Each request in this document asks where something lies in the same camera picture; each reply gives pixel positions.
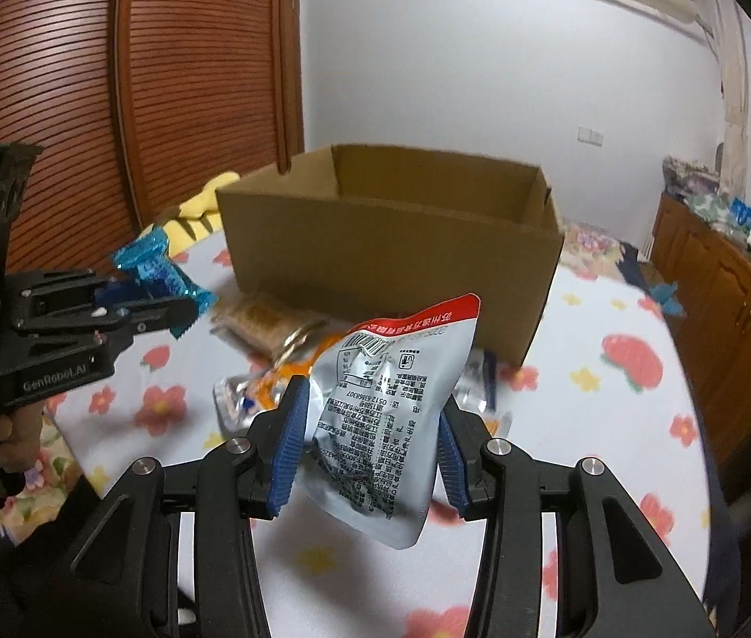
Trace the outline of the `left hand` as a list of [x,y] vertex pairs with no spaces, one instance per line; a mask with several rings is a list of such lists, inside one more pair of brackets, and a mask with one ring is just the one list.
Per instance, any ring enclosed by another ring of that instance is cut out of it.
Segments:
[[31,468],[41,448],[44,402],[24,406],[12,415],[0,415],[0,467],[7,473]]

